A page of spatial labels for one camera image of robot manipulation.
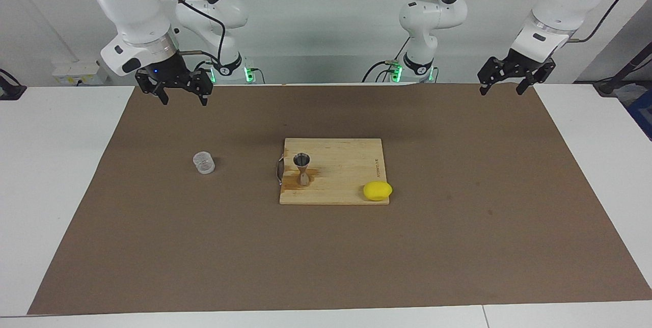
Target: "power outlet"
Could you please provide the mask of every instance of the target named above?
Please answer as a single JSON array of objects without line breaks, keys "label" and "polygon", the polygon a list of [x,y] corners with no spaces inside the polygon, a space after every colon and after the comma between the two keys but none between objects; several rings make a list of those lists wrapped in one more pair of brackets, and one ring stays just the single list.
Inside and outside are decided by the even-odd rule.
[{"label": "power outlet", "polygon": [[73,63],[55,68],[52,76],[62,86],[105,85],[109,77],[97,63]]}]

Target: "white table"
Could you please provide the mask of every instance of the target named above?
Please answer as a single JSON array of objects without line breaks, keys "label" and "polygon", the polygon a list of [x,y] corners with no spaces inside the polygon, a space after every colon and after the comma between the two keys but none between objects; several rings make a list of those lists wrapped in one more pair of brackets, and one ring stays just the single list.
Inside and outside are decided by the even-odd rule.
[{"label": "white table", "polygon": [[[23,317],[133,87],[31,88],[0,103],[0,327],[446,326],[649,328],[652,301],[309,312]],[[652,143],[590,86],[537,85],[589,184],[652,284]]]}]

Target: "brown paper mat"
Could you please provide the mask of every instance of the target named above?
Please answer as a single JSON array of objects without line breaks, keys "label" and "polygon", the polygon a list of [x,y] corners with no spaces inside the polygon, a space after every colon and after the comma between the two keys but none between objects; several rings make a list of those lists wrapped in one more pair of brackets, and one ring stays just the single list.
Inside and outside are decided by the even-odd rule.
[{"label": "brown paper mat", "polygon": [[[279,205],[292,137],[382,138],[391,205]],[[133,94],[30,314],[650,298],[533,90],[218,87]]]}]

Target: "green led light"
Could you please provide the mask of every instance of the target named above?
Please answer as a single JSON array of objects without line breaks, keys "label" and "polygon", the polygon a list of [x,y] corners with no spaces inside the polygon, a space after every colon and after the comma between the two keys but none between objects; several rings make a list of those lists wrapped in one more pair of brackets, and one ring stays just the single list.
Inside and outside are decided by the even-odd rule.
[{"label": "green led light", "polygon": [[403,67],[396,66],[396,68],[394,68],[394,73],[392,73],[393,82],[401,82],[401,75],[403,75]]},{"label": "green led light", "polygon": [[217,79],[215,78],[215,73],[212,71],[212,67],[210,68],[210,74],[208,75],[210,82],[214,83],[217,82]]},{"label": "green led light", "polygon": [[247,84],[253,82],[254,80],[254,74],[251,72],[251,70],[247,67],[244,68],[244,76],[247,78]]}]

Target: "cutting board handle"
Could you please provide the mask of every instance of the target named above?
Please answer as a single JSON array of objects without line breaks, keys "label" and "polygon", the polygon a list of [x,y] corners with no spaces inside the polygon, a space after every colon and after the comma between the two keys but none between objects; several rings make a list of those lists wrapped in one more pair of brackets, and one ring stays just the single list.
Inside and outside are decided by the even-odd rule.
[{"label": "cutting board handle", "polygon": [[285,172],[285,161],[283,155],[279,161],[277,161],[277,179],[279,180],[279,186],[283,185],[283,173]]}]

